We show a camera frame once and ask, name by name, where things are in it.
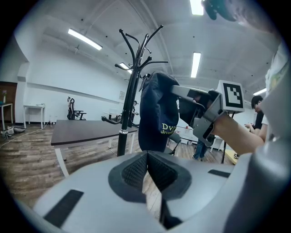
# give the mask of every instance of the hand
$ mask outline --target hand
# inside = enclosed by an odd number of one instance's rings
[[[248,124],[245,124],[245,127],[250,129],[252,127],[252,125],[250,123],[248,123]]]

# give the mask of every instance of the cable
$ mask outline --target cable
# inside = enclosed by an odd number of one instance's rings
[[[21,135],[21,136],[19,136],[19,137],[13,138],[13,139],[11,139],[9,142],[11,142],[11,141],[13,141],[13,140],[15,140],[15,139],[17,139],[17,138],[23,137],[23,136],[25,136],[25,135],[28,135],[28,134],[31,134],[31,133],[34,133],[34,132],[38,132],[39,130],[43,130],[45,127],[43,127],[42,129],[35,130],[35,131],[33,131],[33,132],[30,132],[30,133],[26,133],[26,134]],[[0,149],[1,149],[4,145],[8,144],[9,142],[6,142],[6,143],[4,143],[3,145],[1,145],[1,146],[0,146]]]
[[[110,150],[110,148],[108,148],[108,150]],[[113,154],[115,154],[112,150],[110,150]],[[117,154],[115,154],[117,156]]]

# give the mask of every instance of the human arm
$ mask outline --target human arm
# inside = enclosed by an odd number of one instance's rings
[[[223,114],[214,122],[213,134],[221,137],[238,154],[254,152],[264,145],[264,140],[239,125],[227,114]]]
[[[258,129],[258,128],[254,129],[254,127],[250,123],[245,124],[245,127],[250,129],[250,132],[253,133],[253,134],[259,135],[259,133],[260,133],[260,129]]]
[[[265,142],[267,138],[267,130],[268,130],[268,125],[262,124],[262,128],[259,131],[258,136]]]

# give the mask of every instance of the white shirt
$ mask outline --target white shirt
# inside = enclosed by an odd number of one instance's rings
[[[283,77],[285,77],[289,69],[290,69],[289,51],[286,45],[284,44],[284,42],[282,42],[279,45],[278,51],[272,59],[270,69],[268,70],[266,74],[266,88],[267,88],[266,97],[276,87],[277,83]],[[266,115],[264,115],[262,124],[265,124],[265,125],[269,124]],[[270,127],[268,127],[267,139],[269,138],[270,134],[271,134],[271,129]]]

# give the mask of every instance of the chair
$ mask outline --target chair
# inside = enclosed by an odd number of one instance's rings
[[[179,143],[181,142],[180,135],[177,133],[173,133],[171,136],[169,136],[169,139],[177,143],[175,148],[171,150],[170,148],[166,147],[164,153],[169,154],[169,155],[175,155],[175,151]]]
[[[83,115],[86,114],[85,112],[80,111],[80,110],[74,110],[75,100],[73,98],[68,97],[67,101],[69,103],[68,104],[69,109],[68,109],[67,118],[69,120],[75,120],[76,118],[79,118],[79,120],[86,120],[83,118]]]

